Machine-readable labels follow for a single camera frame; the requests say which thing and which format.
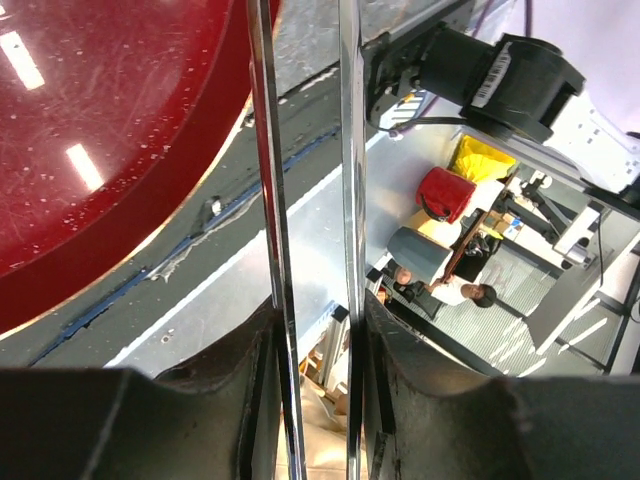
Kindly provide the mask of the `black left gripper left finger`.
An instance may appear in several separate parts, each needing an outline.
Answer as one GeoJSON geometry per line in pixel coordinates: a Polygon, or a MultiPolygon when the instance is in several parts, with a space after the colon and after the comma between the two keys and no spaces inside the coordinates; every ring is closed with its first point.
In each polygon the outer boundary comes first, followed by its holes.
{"type": "Polygon", "coordinates": [[[277,314],[155,378],[133,369],[5,369],[5,479],[270,479],[280,423],[277,314]]]}

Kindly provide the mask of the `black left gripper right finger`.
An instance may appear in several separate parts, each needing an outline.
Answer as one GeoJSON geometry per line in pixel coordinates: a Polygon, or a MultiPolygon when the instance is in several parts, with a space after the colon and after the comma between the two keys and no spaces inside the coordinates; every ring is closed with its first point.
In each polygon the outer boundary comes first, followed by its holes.
{"type": "Polygon", "coordinates": [[[639,380],[489,377],[368,294],[364,430],[373,479],[635,479],[639,380]]]}

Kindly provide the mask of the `silver metal serving tongs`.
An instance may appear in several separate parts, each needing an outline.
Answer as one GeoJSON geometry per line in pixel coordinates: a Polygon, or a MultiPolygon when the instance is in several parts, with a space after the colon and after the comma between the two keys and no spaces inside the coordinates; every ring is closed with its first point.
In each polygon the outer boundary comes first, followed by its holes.
{"type": "MultiPolygon", "coordinates": [[[[289,475],[293,479],[304,479],[307,471],[270,2],[248,2],[247,19],[251,49],[251,96],[266,222],[272,303],[281,322],[278,352],[283,376],[282,404],[289,475]]],[[[364,59],[361,9],[357,1],[342,1],[339,4],[339,44],[342,218],[350,325],[346,476],[358,479],[362,467],[366,349],[366,152],[364,59]]]]}

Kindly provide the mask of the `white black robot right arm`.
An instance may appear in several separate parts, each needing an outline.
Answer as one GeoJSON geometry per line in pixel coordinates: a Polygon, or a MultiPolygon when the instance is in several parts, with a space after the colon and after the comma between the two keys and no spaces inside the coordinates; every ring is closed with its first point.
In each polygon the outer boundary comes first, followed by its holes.
{"type": "Polygon", "coordinates": [[[489,44],[445,22],[377,38],[365,61],[365,118],[387,95],[423,89],[457,106],[449,125],[535,143],[570,162],[590,197],[639,216],[639,135],[598,109],[585,77],[554,45],[505,34],[489,44]]]}

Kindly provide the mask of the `person in background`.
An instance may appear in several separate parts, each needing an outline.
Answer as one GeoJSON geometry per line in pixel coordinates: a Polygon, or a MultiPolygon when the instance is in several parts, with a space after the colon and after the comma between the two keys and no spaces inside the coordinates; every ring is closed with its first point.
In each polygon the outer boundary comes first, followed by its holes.
{"type": "Polygon", "coordinates": [[[469,283],[455,275],[450,275],[447,278],[441,277],[431,284],[426,284],[418,280],[409,270],[397,267],[392,273],[392,278],[400,285],[417,283],[432,297],[450,306],[457,306],[469,300],[479,308],[490,308],[497,299],[497,292],[493,286],[484,283],[469,283]]]}

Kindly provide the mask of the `grey bucket background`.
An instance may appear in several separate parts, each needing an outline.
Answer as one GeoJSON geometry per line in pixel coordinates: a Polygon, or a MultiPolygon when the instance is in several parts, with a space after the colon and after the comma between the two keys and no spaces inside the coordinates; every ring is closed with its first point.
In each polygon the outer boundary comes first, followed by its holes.
{"type": "Polygon", "coordinates": [[[394,261],[412,273],[416,281],[431,284],[445,273],[453,250],[409,227],[399,228],[387,249],[394,261]]]}

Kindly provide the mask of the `yellow bag background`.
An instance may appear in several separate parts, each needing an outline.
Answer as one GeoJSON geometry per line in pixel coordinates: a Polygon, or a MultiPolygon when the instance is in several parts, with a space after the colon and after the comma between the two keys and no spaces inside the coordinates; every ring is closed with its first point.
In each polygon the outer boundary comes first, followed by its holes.
{"type": "Polygon", "coordinates": [[[469,135],[464,135],[459,142],[452,171],[479,184],[502,179],[509,174],[516,160],[469,135]]]}

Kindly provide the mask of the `round red lacquer tray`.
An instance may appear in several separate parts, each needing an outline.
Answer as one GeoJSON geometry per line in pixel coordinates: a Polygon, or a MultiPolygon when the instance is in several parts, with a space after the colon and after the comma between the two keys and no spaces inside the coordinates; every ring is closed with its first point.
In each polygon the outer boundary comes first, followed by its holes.
{"type": "Polygon", "coordinates": [[[249,96],[243,1],[1,5],[1,332],[122,263],[211,171],[249,96]]]}

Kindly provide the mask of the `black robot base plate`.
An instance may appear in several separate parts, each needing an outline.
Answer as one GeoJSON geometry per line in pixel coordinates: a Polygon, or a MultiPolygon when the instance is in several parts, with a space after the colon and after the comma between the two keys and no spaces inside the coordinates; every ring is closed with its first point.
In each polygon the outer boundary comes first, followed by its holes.
{"type": "MultiPolygon", "coordinates": [[[[279,100],[286,204],[339,163],[339,69],[279,100]]],[[[88,292],[1,342],[1,364],[101,366],[263,228],[256,134],[246,119],[212,173],[138,253],[88,292]]]]}

